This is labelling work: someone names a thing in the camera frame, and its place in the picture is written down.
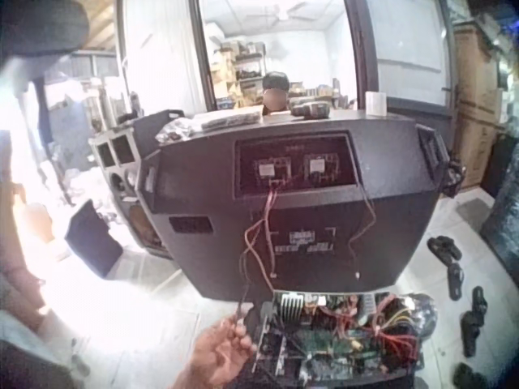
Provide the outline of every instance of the black speaker cabinet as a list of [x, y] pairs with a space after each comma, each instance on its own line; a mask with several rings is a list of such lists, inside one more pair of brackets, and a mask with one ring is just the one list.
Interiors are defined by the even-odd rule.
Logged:
[[[397, 281], [447, 166], [439, 131], [409, 118], [345, 109], [321, 121], [282, 114], [159, 147], [141, 162], [137, 195], [202, 296], [239, 301], [244, 232], [264, 217], [269, 187], [282, 185], [269, 214], [274, 260], [264, 230], [256, 244], [267, 274], [275, 262], [273, 287], [359, 293]], [[365, 196], [375, 224], [352, 242], [375, 219]], [[264, 287], [254, 259], [247, 273]]]
[[168, 250], [144, 213], [135, 193], [141, 160], [158, 148], [157, 133], [183, 111], [166, 110], [100, 133], [89, 140], [93, 154], [114, 196], [118, 214], [137, 243], [150, 254], [171, 259]]

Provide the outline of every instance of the person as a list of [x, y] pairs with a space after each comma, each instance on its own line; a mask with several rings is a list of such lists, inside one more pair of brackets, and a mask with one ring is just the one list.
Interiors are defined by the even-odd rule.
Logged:
[[170, 389], [210, 389], [230, 383], [256, 352], [236, 315], [206, 329], [195, 342], [191, 359]]
[[285, 73], [271, 71], [263, 77], [263, 116], [288, 110], [290, 81]]

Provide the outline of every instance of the speaker box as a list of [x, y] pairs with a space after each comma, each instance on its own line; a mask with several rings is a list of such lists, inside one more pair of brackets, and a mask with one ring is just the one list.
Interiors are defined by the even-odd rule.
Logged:
[[158, 149], [157, 133], [183, 117], [181, 110], [166, 110], [100, 133], [89, 140], [97, 163], [114, 196], [118, 214], [135, 241], [150, 254], [171, 259], [168, 250], [144, 213], [135, 193], [141, 160]]

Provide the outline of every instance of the white roll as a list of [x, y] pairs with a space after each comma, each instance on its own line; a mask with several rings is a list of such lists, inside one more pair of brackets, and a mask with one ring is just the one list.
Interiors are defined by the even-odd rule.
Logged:
[[388, 102], [384, 92], [366, 92], [366, 115], [388, 115]]

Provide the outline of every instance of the hand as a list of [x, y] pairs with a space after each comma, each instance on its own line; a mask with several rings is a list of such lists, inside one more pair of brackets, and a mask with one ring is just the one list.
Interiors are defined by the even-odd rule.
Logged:
[[195, 342], [189, 362], [190, 376], [201, 387], [217, 387], [235, 379], [257, 350], [246, 328], [235, 316], [205, 330]]

